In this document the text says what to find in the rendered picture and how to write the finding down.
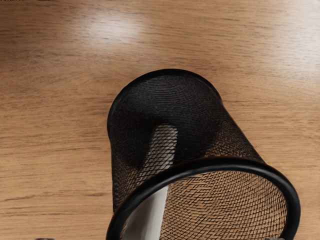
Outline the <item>white cylindrical pen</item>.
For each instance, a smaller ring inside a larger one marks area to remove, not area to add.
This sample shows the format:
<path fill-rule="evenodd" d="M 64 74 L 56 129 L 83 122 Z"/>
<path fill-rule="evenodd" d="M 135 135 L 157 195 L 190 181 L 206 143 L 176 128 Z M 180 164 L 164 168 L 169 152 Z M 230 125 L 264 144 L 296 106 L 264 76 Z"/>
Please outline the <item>white cylindrical pen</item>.
<path fill-rule="evenodd" d="M 162 124 L 155 128 L 139 174 L 140 184 L 173 165 L 177 141 L 175 127 Z M 126 222 L 122 240 L 159 240 L 168 189 L 161 188 L 139 204 Z"/>

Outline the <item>black mesh pen holder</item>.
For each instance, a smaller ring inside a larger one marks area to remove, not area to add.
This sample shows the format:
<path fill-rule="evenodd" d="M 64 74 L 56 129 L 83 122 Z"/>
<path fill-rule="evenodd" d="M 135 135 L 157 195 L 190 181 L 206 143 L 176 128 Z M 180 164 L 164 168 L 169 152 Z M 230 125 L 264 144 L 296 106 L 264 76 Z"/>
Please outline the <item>black mesh pen holder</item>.
<path fill-rule="evenodd" d="M 177 129 L 172 166 L 139 183 L 153 132 Z M 113 216 L 105 240 L 122 240 L 132 212 L 168 187 L 159 240 L 294 240 L 301 216 L 290 181 L 261 158 L 200 75 L 157 70 L 111 105 Z"/>

